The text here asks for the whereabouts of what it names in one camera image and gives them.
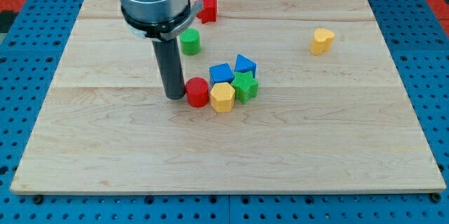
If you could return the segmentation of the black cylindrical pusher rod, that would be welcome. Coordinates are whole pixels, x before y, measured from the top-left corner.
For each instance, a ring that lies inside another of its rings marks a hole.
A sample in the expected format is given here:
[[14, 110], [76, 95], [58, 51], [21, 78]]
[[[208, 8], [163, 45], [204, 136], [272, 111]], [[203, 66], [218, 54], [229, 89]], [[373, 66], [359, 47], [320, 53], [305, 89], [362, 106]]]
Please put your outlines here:
[[153, 41], [152, 46], [166, 97], [179, 100], [185, 95], [185, 81], [177, 39]]

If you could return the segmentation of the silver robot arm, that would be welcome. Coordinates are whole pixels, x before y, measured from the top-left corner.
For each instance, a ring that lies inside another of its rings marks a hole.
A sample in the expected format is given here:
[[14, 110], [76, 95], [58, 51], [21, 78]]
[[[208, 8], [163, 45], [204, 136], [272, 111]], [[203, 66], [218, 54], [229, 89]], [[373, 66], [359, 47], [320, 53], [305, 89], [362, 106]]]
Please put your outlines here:
[[178, 37], [204, 9], [203, 0], [120, 0], [121, 12], [130, 30], [150, 39], [167, 98], [185, 95], [185, 81]]

